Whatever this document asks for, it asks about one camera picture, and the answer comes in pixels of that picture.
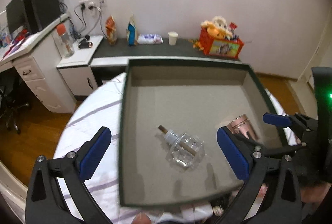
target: orange bottle cap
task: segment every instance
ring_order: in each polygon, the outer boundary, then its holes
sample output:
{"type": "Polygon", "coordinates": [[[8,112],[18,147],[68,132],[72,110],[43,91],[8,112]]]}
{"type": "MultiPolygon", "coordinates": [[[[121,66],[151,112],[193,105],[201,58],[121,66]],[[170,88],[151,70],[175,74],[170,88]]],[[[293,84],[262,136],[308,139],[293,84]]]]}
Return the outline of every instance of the orange bottle cap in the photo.
{"type": "Polygon", "coordinates": [[[67,30],[66,30],[66,27],[64,26],[64,24],[62,23],[62,24],[57,25],[56,31],[58,32],[58,34],[60,36],[64,33],[66,33],[67,30]]]}

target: clear plastic bottle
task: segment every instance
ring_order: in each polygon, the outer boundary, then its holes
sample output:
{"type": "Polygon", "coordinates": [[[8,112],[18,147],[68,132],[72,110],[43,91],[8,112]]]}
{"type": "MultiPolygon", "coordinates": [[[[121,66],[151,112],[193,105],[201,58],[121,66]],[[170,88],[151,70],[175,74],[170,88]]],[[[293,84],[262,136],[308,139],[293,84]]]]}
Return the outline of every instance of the clear plastic bottle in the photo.
{"type": "Polygon", "coordinates": [[[158,127],[165,134],[165,141],[171,146],[166,159],[183,168],[195,168],[205,156],[203,142],[187,133],[181,135],[162,125],[158,127]]]}
{"type": "Polygon", "coordinates": [[[70,57],[72,56],[75,51],[74,51],[74,45],[73,45],[73,41],[70,39],[69,34],[66,30],[66,27],[64,26],[64,24],[59,24],[56,27],[56,30],[61,38],[61,42],[62,42],[62,52],[60,52],[60,54],[63,54],[64,57],[70,57]]]}

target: desk drawer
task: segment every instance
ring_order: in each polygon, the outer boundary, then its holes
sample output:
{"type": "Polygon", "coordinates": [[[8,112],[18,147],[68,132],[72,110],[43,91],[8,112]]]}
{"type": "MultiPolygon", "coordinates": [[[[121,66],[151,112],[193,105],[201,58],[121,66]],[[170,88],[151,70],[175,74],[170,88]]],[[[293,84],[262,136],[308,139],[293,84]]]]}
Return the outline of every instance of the desk drawer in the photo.
{"type": "Polygon", "coordinates": [[[28,60],[18,64],[15,64],[14,62],[14,67],[24,81],[44,78],[44,75],[34,58],[29,58],[28,60]]]}
{"type": "Polygon", "coordinates": [[[26,84],[49,111],[62,112],[64,110],[60,100],[46,83],[45,78],[27,81],[26,84]]]}

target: wooden stick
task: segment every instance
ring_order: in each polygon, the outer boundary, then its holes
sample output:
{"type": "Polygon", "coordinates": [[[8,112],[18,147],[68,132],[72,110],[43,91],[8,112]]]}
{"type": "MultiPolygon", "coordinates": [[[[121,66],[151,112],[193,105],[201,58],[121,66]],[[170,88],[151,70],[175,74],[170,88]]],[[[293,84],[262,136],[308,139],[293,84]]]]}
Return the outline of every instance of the wooden stick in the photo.
{"type": "MultiPolygon", "coordinates": [[[[164,134],[166,134],[168,132],[168,130],[162,126],[162,125],[159,125],[158,127],[159,130],[161,130],[164,134]]],[[[188,146],[187,144],[185,144],[184,142],[180,141],[179,142],[179,145],[186,151],[188,151],[190,154],[192,154],[193,156],[196,155],[196,151],[194,149],[192,149],[190,146],[188,146]]]]}

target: cabinet door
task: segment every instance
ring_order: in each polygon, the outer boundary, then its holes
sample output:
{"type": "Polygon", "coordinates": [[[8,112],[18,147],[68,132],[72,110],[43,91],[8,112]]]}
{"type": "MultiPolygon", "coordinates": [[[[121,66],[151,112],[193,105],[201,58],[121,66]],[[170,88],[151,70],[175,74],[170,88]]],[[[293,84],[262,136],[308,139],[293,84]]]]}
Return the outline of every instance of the cabinet door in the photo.
{"type": "Polygon", "coordinates": [[[89,66],[59,69],[59,71],[75,96],[88,96],[98,87],[89,66]]]}
{"type": "Polygon", "coordinates": [[[26,81],[27,86],[36,95],[42,104],[51,112],[64,112],[61,102],[47,85],[45,78],[26,81]]]}

